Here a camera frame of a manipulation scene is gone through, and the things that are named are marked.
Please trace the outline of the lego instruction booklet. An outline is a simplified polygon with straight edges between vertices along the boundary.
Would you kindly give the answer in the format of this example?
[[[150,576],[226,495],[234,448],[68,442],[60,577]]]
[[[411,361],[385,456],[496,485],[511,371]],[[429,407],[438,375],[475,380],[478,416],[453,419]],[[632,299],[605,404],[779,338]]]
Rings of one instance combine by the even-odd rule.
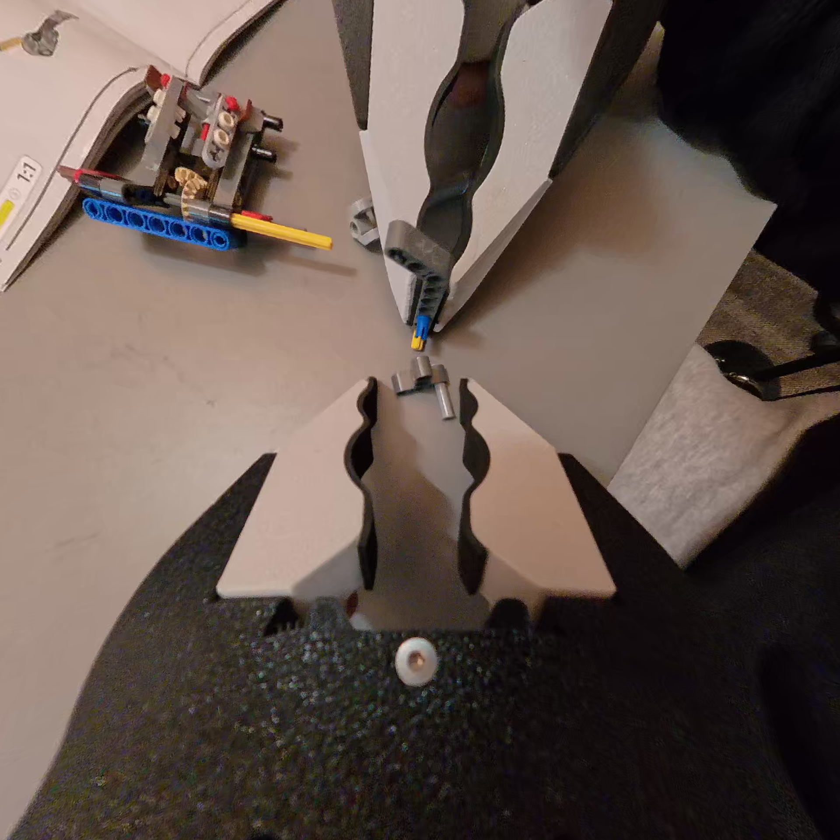
[[[60,165],[96,165],[145,93],[148,66],[204,82],[271,1],[1,2],[1,286],[73,202]]]

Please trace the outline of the light grey cloth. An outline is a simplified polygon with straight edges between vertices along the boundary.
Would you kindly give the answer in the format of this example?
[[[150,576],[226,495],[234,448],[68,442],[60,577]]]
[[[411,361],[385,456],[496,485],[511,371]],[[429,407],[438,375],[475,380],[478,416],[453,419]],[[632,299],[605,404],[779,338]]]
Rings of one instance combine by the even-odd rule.
[[[837,414],[837,393],[762,402],[695,344],[607,489],[684,570]]]

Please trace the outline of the small light grey lego connector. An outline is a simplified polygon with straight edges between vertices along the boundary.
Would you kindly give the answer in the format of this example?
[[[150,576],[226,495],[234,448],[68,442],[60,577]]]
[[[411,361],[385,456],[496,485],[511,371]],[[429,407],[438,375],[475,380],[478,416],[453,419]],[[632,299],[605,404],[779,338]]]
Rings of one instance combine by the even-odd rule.
[[[352,239],[363,248],[371,250],[380,246],[381,235],[372,196],[365,196],[350,205],[349,229]]]

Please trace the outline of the partly built lego model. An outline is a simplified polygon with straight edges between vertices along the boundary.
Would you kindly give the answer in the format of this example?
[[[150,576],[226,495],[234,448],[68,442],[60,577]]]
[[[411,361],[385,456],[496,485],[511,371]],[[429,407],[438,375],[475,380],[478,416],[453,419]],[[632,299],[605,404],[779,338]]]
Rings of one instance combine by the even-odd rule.
[[[246,234],[332,249],[331,237],[277,224],[245,205],[259,164],[277,162],[263,141],[283,130],[282,119],[155,66],[143,83],[150,106],[139,114],[146,131],[132,176],[57,166],[84,195],[90,219],[220,252],[241,247]]]

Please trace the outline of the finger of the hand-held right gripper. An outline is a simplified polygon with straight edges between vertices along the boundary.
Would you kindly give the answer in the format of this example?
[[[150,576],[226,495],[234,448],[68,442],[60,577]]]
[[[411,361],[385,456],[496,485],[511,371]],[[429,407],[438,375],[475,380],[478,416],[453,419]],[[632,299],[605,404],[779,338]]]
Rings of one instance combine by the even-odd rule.
[[[603,109],[614,3],[468,2],[465,53],[436,102],[421,231],[450,254],[448,290],[420,291],[420,331],[467,303]]]
[[[458,57],[464,17],[461,1],[374,2],[367,128],[360,140],[381,246],[392,221],[417,226],[429,193],[427,121]]]

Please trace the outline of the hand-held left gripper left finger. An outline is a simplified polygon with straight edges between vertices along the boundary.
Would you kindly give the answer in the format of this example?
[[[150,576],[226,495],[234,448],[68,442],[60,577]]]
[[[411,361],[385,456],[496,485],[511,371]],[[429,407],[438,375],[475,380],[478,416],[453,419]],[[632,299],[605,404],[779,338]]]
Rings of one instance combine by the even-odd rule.
[[[354,383],[297,430],[271,463],[216,592],[310,604],[374,588],[378,546],[371,493],[378,381]]]

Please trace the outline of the grey lego connector with axle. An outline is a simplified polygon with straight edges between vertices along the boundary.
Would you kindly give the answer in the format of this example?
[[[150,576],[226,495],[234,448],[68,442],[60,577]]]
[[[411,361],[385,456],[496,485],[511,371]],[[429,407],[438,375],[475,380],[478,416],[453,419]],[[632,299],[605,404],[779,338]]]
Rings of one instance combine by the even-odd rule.
[[[433,391],[443,420],[455,418],[455,408],[449,392],[448,371],[443,364],[433,363],[420,354],[412,359],[407,370],[392,375],[392,389],[398,396]]]

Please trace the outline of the dark grey angled lego beam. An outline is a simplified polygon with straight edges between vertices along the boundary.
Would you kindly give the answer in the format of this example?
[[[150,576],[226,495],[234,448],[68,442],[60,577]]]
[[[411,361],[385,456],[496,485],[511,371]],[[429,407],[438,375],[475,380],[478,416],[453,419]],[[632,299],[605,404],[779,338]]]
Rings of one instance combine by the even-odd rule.
[[[386,273],[402,320],[438,320],[448,293],[453,262],[449,252],[401,219],[393,219],[382,247]]]

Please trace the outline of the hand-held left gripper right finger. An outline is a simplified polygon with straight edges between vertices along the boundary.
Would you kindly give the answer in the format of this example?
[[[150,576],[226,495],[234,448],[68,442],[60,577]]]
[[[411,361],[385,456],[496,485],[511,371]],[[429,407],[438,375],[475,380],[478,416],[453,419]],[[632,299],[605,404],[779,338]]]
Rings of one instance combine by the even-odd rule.
[[[616,593],[555,448],[477,381],[458,385],[470,483],[458,525],[458,575],[488,604]]]

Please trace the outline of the dark cloth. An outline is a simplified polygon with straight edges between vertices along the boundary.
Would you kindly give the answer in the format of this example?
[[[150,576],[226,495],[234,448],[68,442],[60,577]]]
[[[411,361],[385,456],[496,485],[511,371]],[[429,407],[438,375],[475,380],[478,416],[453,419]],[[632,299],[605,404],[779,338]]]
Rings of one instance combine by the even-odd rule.
[[[772,752],[820,838],[838,838],[838,416],[803,434],[689,574],[746,637]]]
[[[776,205],[757,250],[838,311],[839,2],[672,1],[666,122]]]

